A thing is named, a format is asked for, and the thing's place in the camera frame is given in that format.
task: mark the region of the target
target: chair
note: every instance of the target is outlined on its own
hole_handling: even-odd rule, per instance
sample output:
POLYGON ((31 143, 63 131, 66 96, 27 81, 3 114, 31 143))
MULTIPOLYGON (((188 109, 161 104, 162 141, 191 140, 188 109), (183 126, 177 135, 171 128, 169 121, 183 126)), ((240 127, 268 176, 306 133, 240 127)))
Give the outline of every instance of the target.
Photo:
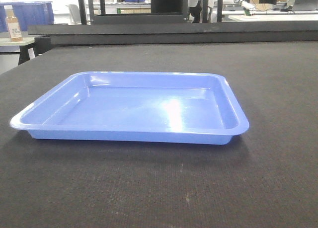
POLYGON ((80 9, 76 4, 67 5, 70 11, 71 24, 81 24, 80 9))

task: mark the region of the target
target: tray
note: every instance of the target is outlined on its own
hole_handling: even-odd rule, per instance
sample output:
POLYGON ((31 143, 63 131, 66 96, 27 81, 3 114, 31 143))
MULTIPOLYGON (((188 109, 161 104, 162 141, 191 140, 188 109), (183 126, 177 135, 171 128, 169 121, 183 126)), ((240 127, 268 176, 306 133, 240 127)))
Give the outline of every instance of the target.
POLYGON ((223 76, 142 72, 74 74, 10 125, 36 139, 216 145, 249 127, 223 76))

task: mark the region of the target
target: bottle cap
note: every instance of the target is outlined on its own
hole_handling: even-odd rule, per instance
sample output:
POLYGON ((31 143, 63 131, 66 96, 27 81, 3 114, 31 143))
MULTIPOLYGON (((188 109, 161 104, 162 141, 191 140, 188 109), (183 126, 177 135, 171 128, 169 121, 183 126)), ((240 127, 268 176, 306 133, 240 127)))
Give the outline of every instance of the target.
POLYGON ((5 5, 4 9, 13 9, 11 5, 5 5))

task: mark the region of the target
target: plastic bottle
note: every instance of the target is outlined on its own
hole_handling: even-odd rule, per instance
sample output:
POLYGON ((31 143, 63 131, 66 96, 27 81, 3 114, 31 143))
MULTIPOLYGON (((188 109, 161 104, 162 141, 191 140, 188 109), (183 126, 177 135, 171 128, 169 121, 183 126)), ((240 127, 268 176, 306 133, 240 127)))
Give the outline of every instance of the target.
POLYGON ((22 41, 22 34, 19 26, 18 18, 15 17, 13 8, 11 5, 4 6, 5 13, 6 13, 6 26, 8 28, 8 32, 10 34, 11 41, 18 42, 22 41))

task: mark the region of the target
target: dark gray mat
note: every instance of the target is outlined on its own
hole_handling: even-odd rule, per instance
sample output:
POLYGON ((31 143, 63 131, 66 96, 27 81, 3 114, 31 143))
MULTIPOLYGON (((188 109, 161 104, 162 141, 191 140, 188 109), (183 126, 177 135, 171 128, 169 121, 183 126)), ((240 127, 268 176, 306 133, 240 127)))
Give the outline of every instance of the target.
POLYGON ((0 227, 318 227, 318 43, 58 48, 0 76, 0 227), (35 140, 13 115, 82 71, 224 75, 226 146, 35 140))

